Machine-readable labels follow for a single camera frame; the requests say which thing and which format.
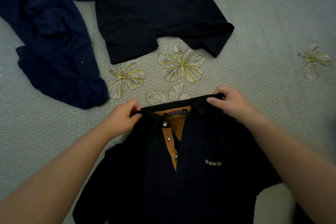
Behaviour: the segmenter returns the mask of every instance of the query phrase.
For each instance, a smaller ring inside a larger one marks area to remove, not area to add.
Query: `shirt collar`
[[[164,103],[160,105],[154,105],[154,106],[148,106],[141,108],[141,111],[137,113],[141,113],[143,117],[146,118],[147,122],[151,125],[154,125],[162,118],[161,115],[156,114],[157,111],[164,111],[164,110],[170,110],[174,108],[184,107],[184,106],[191,106],[192,110],[196,110],[199,115],[204,115],[210,112],[219,111],[217,107],[214,107],[210,105],[206,99],[209,97],[222,99],[223,94],[211,94],[211,95],[205,95],[200,97],[195,97],[191,99],[186,100],[180,100],[180,101],[174,101],[170,103]]]

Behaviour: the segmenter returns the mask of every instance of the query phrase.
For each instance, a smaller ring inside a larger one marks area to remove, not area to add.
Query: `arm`
[[[62,223],[99,154],[141,118],[136,100],[117,106],[60,155],[30,177],[0,204],[0,223]]]
[[[283,182],[316,223],[336,223],[336,167],[255,110],[236,89],[219,86],[225,100],[208,102],[243,123]]]

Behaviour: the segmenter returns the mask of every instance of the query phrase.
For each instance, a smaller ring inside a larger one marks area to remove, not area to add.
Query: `brown fabric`
[[[171,129],[170,128],[162,128],[162,132],[163,132],[163,136],[165,138],[165,142],[166,142],[166,145],[167,145],[168,152],[169,152],[169,154],[171,156],[171,160],[172,160],[173,165],[174,165],[174,169],[176,171],[177,159],[174,158],[174,154],[176,154],[177,151],[175,149],[173,134],[171,133]]]
[[[182,110],[182,109],[186,109],[187,112],[190,112],[191,107],[190,106],[185,106],[185,107],[180,107],[180,108],[174,108],[174,109],[159,111],[159,112],[155,112],[155,113],[157,113],[159,115],[163,115],[164,113],[167,113],[167,112],[174,112],[174,111],[179,111],[179,110]],[[181,141],[183,126],[184,126],[184,120],[186,119],[186,115],[185,114],[177,114],[177,115],[174,115],[174,116],[166,117],[166,119],[169,121],[170,128],[174,132],[177,139]]]

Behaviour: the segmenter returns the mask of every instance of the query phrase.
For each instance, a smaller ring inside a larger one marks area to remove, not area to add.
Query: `size tag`
[[[174,116],[177,114],[186,114],[188,111],[186,109],[178,110],[178,111],[173,111],[173,112],[166,112],[163,114],[163,116]]]

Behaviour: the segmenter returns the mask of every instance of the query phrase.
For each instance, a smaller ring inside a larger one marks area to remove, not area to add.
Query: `navy blue pants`
[[[0,16],[25,43],[16,49],[18,64],[37,90],[82,109],[108,100],[85,23],[72,0],[0,0]]]

